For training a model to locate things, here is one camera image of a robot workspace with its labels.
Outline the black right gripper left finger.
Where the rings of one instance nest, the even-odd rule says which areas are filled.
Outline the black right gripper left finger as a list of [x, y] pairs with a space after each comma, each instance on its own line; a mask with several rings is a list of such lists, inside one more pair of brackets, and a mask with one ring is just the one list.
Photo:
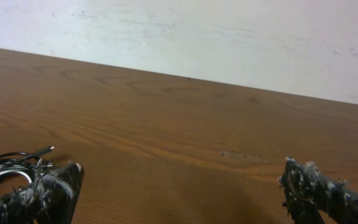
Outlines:
[[78, 163], [38, 173], [28, 186], [0, 197], [0, 223], [71, 223], [82, 180]]

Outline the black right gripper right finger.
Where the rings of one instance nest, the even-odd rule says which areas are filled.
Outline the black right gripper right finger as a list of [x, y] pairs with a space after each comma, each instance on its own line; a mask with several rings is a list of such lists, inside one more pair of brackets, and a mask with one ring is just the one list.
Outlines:
[[344, 180], [321, 174], [313, 161], [302, 165], [287, 157], [279, 183], [285, 194], [282, 206], [295, 223], [324, 223], [324, 212], [336, 223], [358, 224], [358, 193]]

